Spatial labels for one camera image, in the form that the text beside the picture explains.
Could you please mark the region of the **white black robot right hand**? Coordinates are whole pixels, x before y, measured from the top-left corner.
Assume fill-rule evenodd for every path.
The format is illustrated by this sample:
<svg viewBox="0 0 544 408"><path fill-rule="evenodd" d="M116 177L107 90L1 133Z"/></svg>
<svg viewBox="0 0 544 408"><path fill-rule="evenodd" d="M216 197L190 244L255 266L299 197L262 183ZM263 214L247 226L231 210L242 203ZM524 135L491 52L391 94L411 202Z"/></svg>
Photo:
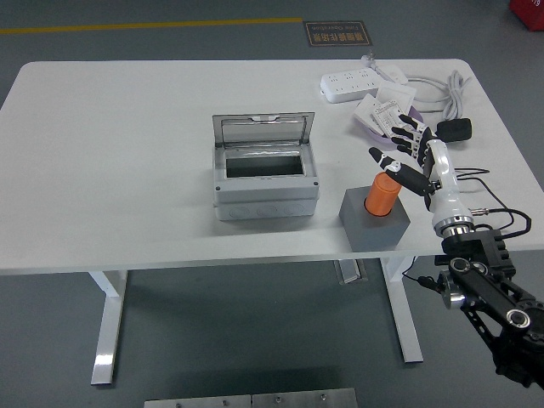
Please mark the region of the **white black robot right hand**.
<svg viewBox="0 0 544 408"><path fill-rule="evenodd" d="M416 170L387 156L375 147L369 153L379 167L395 182L424 198L433 214L432 225L437 236L446 238L474 230L473 215L462 203L455 169L445 142L430 127L401 114L402 127L393 127L391 140L397 150L415 159Z"/></svg>

